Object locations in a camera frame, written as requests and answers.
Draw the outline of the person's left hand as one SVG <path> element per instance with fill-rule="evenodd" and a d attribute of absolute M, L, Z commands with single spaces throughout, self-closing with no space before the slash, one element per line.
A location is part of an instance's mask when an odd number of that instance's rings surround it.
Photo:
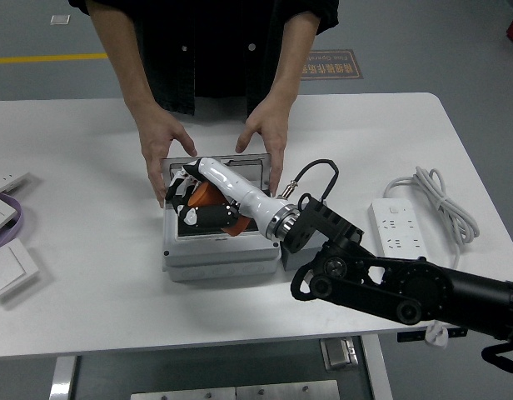
<path fill-rule="evenodd" d="M 295 98 L 280 93 L 270 93 L 253 110 L 245 123 L 243 133 L 237 139 L 235 150 L 246 150 L 254 134 L 258 133 L 266 152 L 271 156 L 269 190 L 274 196 L 281 179 L 287 144 L 288 123 Z"/>

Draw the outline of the person's right hand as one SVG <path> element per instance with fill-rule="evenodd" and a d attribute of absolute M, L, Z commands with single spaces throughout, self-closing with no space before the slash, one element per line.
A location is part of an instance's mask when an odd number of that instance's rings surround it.
<path fill-rule="evenodd" d="M 173 141 L 179 142 L 191 157 L 197 155 L 195 144 L 185 128 L 155 102 L 133 104 L 129 109 L 137 125 L 147 177 L 162 207 L 167 193 L 162 175 L 162 160 L 169 155 Z"/>

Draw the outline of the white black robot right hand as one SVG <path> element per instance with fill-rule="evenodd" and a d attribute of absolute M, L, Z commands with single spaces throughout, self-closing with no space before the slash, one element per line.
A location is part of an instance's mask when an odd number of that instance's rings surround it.
<path fill-rule="evenodd" d="M 231 236 L 240 234 L 253 220 L 269 240 L 282 240 L 282 225 L 296 215 L 288 201 L 268 197 L 210 157 L 182 165 L 169 183 L 165 205 L 190 228 L 219 229 Z"/>

